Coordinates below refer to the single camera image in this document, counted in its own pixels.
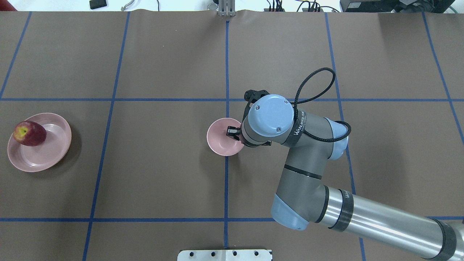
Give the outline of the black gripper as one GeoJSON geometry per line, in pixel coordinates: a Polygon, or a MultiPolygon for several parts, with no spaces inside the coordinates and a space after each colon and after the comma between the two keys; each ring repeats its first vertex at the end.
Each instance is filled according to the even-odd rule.
{"type": "Polygon", "coordinates": [[[242,131],[240,127],[235,127],[235,126],[228,126],[226,135],[232,139],[235,139],[237,141],[243,140],[242,136],[242,131]]]}

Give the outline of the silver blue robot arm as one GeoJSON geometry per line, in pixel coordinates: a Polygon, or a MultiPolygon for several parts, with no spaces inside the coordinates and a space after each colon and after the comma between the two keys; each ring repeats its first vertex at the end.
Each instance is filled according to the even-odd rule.
{"type": "MultiPolygon", "coordinates": [[[[324,185],[416,215],[463,220],[463,143],[447,102],[342,102],[353,127],[348,152],[330,161],[324,185]]],[[[228,163],[228,246],[270,248],[275,261],[420,261],[321,224],[304,231],[271,220],[288,149],[245,148],[228,163]]]]}

